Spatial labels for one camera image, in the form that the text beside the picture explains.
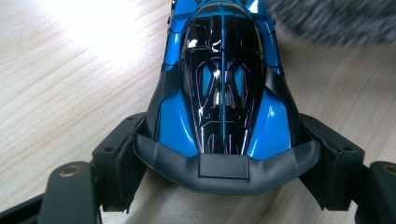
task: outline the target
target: gray fabric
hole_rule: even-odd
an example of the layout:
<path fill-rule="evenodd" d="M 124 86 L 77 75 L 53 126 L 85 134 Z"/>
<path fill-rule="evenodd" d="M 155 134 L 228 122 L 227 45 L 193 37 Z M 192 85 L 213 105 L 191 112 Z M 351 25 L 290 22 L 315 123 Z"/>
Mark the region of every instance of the gray fabric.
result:
<path fill-rule="evenodd" d="M 396 43 L 396 0 L 266 1 L 277 21 L 313 43 Z"/>

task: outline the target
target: cockpit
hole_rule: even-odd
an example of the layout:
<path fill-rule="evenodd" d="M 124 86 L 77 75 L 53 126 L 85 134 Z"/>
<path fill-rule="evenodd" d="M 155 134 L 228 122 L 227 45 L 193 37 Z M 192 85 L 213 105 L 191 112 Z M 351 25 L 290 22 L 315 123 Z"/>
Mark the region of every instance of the cockpit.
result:
<path fill-rule="evenodd" d="M 182 80 L 199 151 L 246 154 L 265 82 L 256 24 L 241 7 L 211 4 L 182 38 Z"/>

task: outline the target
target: front spoiler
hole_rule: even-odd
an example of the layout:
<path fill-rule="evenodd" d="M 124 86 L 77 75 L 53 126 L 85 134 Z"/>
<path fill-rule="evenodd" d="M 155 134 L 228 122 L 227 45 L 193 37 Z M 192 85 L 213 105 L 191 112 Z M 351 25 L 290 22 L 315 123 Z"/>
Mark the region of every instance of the front spoiler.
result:
<path fill-rule="evenodd" d="M 320 144 L 312 140 L 265 161 L 246 155 L 198 154 L 186 158 L 140 134 L 132 150 L 148 167 L 186 189 L 253 195 L 278 188 L 304 174 L 319 159 Z"/>

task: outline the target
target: wood grain surface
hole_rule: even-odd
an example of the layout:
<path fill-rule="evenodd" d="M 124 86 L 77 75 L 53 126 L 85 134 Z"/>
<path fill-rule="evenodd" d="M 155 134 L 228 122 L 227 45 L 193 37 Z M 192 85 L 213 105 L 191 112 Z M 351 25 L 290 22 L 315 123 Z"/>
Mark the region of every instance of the wood grain surface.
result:
<path fill-rule="evenodd" d="M 147 109 L 169 13 L 168 0 L 0 2 L 0 211 L 42 193 L 58 166 L 90 161 L 125 117 Z M 396 162 L 396 46 L 314 46 L 282 24 L 276 29 L 300 112 L 366 150 L 366 165 Z M 130 213 L 103 220 L 353 223 L 355 209 L 321 211 L 299 180 L 257 196 L 223 196 L 147 171 Z"/>

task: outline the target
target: toy car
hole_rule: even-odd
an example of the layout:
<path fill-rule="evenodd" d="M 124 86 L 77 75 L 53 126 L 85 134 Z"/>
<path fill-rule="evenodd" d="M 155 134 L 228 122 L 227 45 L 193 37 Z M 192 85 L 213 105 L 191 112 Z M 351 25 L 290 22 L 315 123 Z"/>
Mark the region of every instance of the toy car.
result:
<path fill-rule="evenodd" d="M 105 211 L 129 208 L 147 166 L 209 193 L 258 194 L 300 177 L 322 208 L 346 210 L 352 199 L 367 195 L 355 189 L 383 186 L 393 167 L 375 163 L 365 169 L 363 155 L 340 134 L 299 114 L 262 1 L 173 1 L 162 73 L 148 111 L 125 119 L 92 153 L 91 163 L 55 170 L 44 198 L 8 210 L 0 220 L 100 222 L 98 205 Z M 366 176 L 375 179 L 373 187 Z M 384 200 L 394 193 L 375 192 Z M 395 220 L 396 213 L 382 213 L 394 211 L 394 204 L 373 202 L 379 204 L 373 219 Z M 357 220 L 372 218 L 365 209 Z"/>

